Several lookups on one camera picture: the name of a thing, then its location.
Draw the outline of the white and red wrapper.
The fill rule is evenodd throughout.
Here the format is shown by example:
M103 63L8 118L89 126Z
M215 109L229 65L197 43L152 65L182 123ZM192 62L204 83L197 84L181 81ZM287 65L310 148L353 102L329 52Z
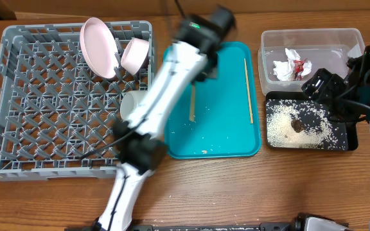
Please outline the white and red wrapper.
M302 81L311 73L312 63L308 59L302 60L294 49L285 48L286 62L273 61L273 73L279 81Z

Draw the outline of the brown food scrap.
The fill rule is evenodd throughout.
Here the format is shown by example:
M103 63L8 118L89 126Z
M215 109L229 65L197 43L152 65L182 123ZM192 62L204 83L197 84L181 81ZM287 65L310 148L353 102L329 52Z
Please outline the brown food scrap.
M302 121L301 121L301 120L299 120L299 119L294 119L294 120L292 120L292 122L291 122L291 126L292 126L292 128L294 129L294 131L295 131L296 133L300 133L301 131L303 131L303 130L304 130L303 123L302 123Z

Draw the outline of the wooden chopstick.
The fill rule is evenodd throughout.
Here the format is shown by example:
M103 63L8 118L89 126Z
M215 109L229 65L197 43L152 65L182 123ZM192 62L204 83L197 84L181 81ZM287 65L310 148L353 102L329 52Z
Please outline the wooden chopstick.
M189 107L189 120L191 122L195 121L195 98L196 98L196 88L195 88L195 83L192 83L191 84L190 107Z
M247 89L247 99L248 99L248 105L249 105L249 115L250 115L250 123L253 124L253 113L252 113L252 103L251 103L251 91L250 91L250 85L249 85L249 75L247 70L247 61L246 58L244 58L244 68L245 68L245 83L246 83L246 89Z

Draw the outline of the small white plate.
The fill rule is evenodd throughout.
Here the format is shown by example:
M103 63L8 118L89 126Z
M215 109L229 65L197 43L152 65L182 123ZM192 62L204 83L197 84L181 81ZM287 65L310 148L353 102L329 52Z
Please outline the small white plate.
M149 41L132 38L121 57L121 66L130 74L136 74L148 59Z

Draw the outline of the grey bowl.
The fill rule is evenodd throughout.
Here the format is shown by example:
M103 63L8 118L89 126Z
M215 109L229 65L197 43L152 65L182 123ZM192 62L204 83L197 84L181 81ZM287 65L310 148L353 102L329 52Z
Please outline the grey bowl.
M140 104L142 99L146 96L146 90L131 90L127 92L121 101L119 108L121 119L126 121L128 116Z

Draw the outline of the large white plate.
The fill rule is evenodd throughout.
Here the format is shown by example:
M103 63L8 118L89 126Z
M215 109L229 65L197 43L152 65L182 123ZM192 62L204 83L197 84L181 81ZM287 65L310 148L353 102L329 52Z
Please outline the large white plate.
M84 23L80 30L80 46L85 62L96 75L105 79L115 77L114 69L119 67L118 49L102 20L91 17Z

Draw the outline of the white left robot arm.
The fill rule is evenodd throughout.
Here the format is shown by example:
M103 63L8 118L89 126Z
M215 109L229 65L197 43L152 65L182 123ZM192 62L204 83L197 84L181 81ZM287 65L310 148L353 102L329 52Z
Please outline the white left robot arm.
M186 87L216 71L222 42L235 27L232 11L219 6L205 19L183 18L170 52L145 97L126 121L115 121L114 142L96 150L117 147L119 164L108 203L92 230L127 230L145 180L157 169L168 147L160 140L165 124Z

